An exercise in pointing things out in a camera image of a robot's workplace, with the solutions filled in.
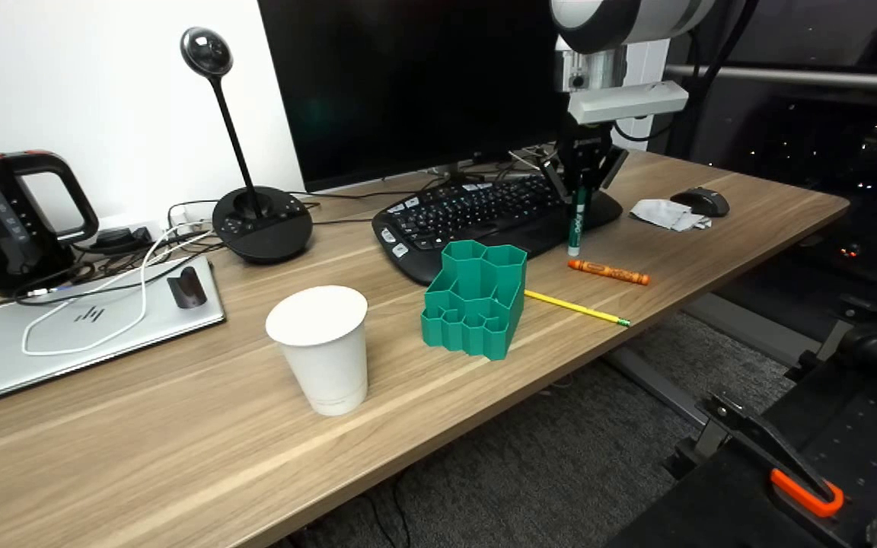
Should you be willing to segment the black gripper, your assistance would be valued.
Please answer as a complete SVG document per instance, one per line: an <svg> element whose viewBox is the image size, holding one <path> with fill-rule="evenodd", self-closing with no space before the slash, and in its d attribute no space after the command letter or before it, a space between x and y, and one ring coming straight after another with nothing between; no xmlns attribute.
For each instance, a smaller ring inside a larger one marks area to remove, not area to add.
<svg viewBox="0 0 877 548"><path fill-rule="evenodd" d="M587 197L601 197L628 158L628 151L613 142L609 124L566 124L557 137L557 156L566 175L587 170ZM544 181L554 185L557 197L562 204L572 204L572 196L554 158L542 156L542 170Z"/></svg>

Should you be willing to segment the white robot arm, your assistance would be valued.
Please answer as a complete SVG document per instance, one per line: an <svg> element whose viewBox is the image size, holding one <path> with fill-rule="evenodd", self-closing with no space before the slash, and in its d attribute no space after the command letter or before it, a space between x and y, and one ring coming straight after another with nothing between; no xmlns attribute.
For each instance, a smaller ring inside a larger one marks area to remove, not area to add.
<svg viewBox="0 0 877 548"><path fill-rule="evenodd" d="M557 161L566 204L587 204L619 170L613 124L640 115L681 113L690 93L680 83L628 73L630 50L667 43L698 28L715 0L548 0L557 28L566 118Z"/></svg>

